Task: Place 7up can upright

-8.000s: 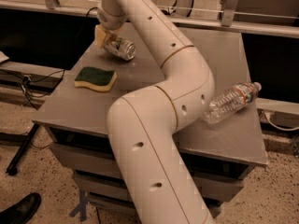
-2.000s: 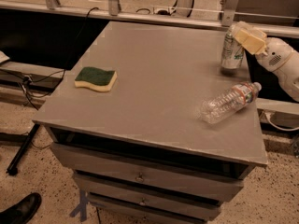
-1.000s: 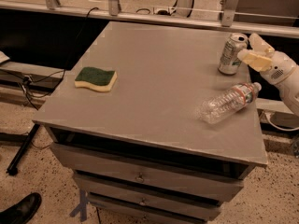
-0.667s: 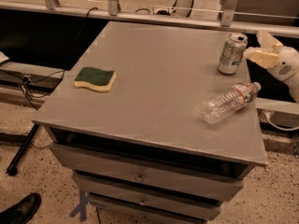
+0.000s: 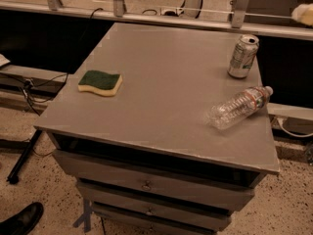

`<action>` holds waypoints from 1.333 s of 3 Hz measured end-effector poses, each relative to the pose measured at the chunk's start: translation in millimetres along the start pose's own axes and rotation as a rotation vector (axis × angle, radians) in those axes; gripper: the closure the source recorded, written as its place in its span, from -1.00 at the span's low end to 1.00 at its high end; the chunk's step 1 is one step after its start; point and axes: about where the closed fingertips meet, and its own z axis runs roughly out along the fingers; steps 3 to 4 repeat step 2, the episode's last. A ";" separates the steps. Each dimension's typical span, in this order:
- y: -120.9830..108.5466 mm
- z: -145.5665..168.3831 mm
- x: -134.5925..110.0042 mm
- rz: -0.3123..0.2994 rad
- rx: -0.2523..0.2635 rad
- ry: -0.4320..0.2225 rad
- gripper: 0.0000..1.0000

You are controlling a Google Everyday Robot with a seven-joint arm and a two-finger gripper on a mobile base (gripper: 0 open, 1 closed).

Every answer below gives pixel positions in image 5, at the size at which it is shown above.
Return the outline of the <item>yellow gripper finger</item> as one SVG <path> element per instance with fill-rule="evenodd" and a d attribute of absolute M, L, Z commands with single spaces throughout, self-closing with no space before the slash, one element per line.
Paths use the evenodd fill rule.
<path fill-rule="evenodd" d="M 291 18 L 301 24 L 313 25 L 313 4 L 300 4 L 291 13 Z"/>

